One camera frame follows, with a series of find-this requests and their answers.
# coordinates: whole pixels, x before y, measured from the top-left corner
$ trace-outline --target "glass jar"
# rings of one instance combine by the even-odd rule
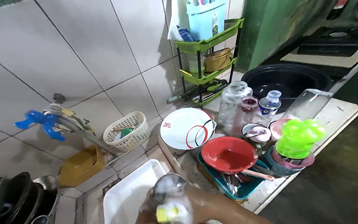
[[[244,81],[232,82],[222,92],[219,107],[218,122],[227,134],[231,134],[231,127],[236,115],[236,108],[245,96],[251,96],[252,89]]]
[[[241,138],[244,125],[255,122],[259,111],[259,100],[254,96],[245,96],[237,106],[231,132],[234,137]]]

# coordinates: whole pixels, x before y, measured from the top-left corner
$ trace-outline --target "cream plastic basket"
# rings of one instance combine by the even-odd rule
[[[114,141],[115,137],[120,134],[120,131],[113,131],[115,128],[131,127],[141,124],[136,130],[132,131],[122,139]],[[127,152],[134,149],[136,146],[142,144],[149,138],[150,131],[146,122],[146,116],[139,111],[132,112],[120,120],[112,123],[106,128],[103,133],[103,140],[108,145],[113,145],[117,149]]]

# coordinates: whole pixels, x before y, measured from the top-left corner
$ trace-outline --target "green plastic lid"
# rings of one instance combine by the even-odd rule
[[[282,136],[275,147],[278,153],[291,159],[303,159],[310,154],[313,143],[325,136],[325,129],[317,121],[289,120],[282,129]]]

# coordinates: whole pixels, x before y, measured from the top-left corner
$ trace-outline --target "green trim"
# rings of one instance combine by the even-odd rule
[[[220,69],[218,71],[214,71],[212,72],[211,74],[208,74],[204,77],[202,77],[201,79],[199,78],[196,78],[194,77],[192,74],[186,72],[186,71],[183,71],[181,69],[179,69],[179,71],[181,72],[181,76],[183,76],[185,78],[186,81],[188,82],[191,82],[192,84],[195,84],[195,85],[202,85],[202,84],[206,84],[207,82],[213,80],[216,76],[222,74],[223,72],[225,72],[227,69],[230,69],[231,68],[231,65],[235,64],[237,61],[237,58],[233,58],[231,61],[230,61],[230,65],[223,68],[223,69]]]
[[[220,32],[207,40],[200,40],[197,42],[175,40],[175,46],[176,48],[179,47],[180,51],[185,53],[196,54],[197,51],[204,52],[234,36],[237,33],[238,28],[243,27],[243,21],[244,19],[227,19],[225,20],[226,29],[223,32]]]
[[[193,100],[193,103],[197,106],[197,107],[203,107],[205,106],[206,104],[208,104],[209,102],[211,102],[212,100],[214,100],[216,97],[220,96],[222,94],[222,91],[219,91],[218,93],[216,93],[214,96],[212,96],[211,98],[208,98],[206,100],[203,100],[202,103],[196,103],[195,101],[196,100]]]

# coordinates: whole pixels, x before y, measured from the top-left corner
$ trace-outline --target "blue plastic tap handle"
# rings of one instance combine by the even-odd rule
[[[51,139],[56,139],[59,141],[64,141],[66,138],[58,131],[54,131],[53,127],[56,122],[55,115],[44,115],[37,110],[30,110],[24,114],[27,118],[26,120],[16,122],[14,125],[20,129],[27,129],[30,124],[38,123],[42,125],[44,131],[49,135]]]

